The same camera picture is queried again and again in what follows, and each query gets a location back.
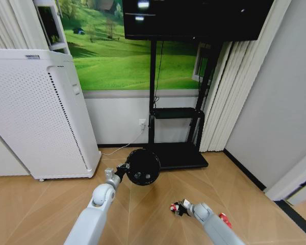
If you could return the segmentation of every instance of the stand base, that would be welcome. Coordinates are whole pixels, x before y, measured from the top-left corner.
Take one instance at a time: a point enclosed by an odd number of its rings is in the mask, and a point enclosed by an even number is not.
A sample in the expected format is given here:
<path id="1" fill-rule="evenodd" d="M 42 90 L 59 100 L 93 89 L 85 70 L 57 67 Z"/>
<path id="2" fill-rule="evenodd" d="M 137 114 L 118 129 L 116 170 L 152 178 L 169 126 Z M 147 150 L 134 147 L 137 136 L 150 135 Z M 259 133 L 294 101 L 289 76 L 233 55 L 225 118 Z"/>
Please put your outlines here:
<path id="1" fill-rule="evenodd" d="M 158 156 L 161 170 L 199 168 L 209 165 L 192 143 L 154 143 L 145 148 Z"/>

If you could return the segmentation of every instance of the perforated panel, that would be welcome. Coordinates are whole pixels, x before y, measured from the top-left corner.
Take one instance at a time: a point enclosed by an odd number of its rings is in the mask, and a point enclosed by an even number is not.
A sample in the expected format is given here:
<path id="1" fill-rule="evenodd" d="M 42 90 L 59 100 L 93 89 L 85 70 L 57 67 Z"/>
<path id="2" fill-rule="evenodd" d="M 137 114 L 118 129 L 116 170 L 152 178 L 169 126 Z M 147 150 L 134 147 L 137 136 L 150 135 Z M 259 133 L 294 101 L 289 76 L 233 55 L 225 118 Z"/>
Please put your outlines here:
<path id="1" fill-rule="evenodd" d="M 41 60 L 0 60 L 0 136 L 33 175 L 87 169 L 55 83 Z"/>

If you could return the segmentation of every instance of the tv stand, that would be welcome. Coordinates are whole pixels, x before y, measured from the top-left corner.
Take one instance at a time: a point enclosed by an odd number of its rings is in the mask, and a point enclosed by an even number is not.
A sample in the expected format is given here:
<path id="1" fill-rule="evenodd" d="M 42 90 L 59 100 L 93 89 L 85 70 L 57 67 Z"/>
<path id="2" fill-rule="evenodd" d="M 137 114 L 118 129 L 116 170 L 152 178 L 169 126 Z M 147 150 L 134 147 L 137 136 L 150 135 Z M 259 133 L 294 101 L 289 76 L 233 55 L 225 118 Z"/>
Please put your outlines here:
<path id="1" fill-rule="evenodd" d="M 148 145 L 160 159 L 161 170 L 172 170 L 182 168 L 207 167 L 208 162 L 199 152 L 199 145 L 205 122 L 204 112 L 201 110 L 204 97 L 208 92 L 208 81 L 221 51 L 222 42 L 211 44 L 211 52 L 205 68 L 203 81 L 200 86 L 195 108 L 154 108 L 155 72 L 157 41 L 151 40 L 150 50 L 150 77 L 149 77 L 149 123 L 148 123 Z M 191 118 L 190 130 L 186 142 L 178 143 L 154 143 L 155 119 Z M 197 140 L 194 141 L 194 133 L 198 124 Z"/>

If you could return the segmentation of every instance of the baseboard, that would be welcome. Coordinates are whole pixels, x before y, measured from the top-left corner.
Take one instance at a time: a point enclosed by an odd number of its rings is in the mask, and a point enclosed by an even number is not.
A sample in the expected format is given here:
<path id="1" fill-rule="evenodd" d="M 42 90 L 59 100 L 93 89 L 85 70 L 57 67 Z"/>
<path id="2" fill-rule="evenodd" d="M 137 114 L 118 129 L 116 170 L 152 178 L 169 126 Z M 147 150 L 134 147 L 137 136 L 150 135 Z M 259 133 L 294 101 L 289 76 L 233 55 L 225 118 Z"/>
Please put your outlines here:
<path id="1" fill-rule="evenodd" d="M 287 202 L 284 200 L 275 201 L 275 203 L 289 216 L 305 233 L 306 220 L 299 215 Z"/>
<path id="2" fill-rule="evenodd" d="M 97 147 L 99 148 L 118 148 L 118 147 L 123 147 L 127 144 L 98 144 Z M 134 143 L 127 145 L 126 147 L 145 147 L 147 146 L 147 143 Z"/>
<path id="3" fill-rule="evenodd" d="M 232 160 L 232 162 L 244 173 L 247 177 L 261 190 L 265 190 L 266 186 L 258 180 L 243 164 L 241 164 L 227 149 L 224 149 L 223 152 L 226 154 L 227 157 Z"/>

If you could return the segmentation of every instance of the black tv screen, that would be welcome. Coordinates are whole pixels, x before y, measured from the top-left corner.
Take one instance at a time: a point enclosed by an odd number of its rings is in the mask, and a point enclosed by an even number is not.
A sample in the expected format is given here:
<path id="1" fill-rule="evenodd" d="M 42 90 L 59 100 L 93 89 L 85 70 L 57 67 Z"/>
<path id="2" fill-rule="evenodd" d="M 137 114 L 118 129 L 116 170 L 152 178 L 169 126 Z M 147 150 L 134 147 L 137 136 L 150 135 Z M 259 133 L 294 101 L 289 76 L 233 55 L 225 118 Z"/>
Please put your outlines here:
<path id="1" fill-rule="evenodd" d="M 273 0 L 123 0 L 125 38 L 256 40 Z"/>

